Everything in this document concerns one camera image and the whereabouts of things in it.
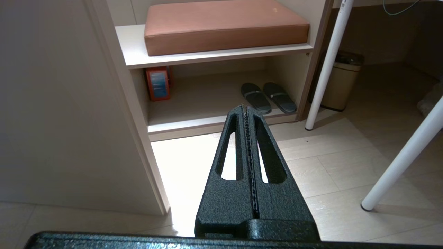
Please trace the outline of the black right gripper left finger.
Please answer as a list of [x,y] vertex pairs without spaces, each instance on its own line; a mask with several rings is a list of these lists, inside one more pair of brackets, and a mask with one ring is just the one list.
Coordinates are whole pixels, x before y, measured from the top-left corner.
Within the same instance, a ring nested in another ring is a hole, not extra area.
[[[228,112],[195,219],[196,237],[240,237],[239,227],[258,217],[248,112]],[[231,134],[235,134],[236,179],[222,178]]]

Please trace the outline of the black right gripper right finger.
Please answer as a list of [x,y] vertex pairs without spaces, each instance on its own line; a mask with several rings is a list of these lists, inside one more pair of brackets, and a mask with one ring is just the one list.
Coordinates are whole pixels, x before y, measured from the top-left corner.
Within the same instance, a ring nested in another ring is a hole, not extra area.
[[246,107],[245,142],[253,218],[243,222],[254,240],[319,241],[314,218],[264,118]]

